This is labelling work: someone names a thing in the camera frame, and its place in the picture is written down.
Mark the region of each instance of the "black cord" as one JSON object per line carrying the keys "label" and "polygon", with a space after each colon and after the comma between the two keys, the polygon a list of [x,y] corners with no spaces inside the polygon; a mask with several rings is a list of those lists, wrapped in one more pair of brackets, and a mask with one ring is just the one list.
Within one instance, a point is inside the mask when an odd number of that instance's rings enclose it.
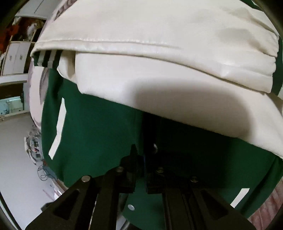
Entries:
{"label": "black cord", "polygon": [[37,169],[37,175],[38,175],[39,179],[41,179],[42,181],[46,181],[46,180],[48,179],[48,176],[50,176],[50,174],[48,173],[48,171],[46,171],[46,170],[43,168],[43,164],[38,167],[38,169]]}

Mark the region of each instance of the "white button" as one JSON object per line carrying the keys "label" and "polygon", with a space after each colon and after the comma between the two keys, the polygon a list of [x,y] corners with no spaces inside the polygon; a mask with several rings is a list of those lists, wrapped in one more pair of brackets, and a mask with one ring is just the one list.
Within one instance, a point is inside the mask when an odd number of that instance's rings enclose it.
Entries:
{"label": "white button", "polygon": [[135,210],[135,207],[134,207],[134,206],[132,206],[132,205],[128,205],[128,208],[129,208],[130,210],[132,210],[132,211],[134,211],[134,210]]}

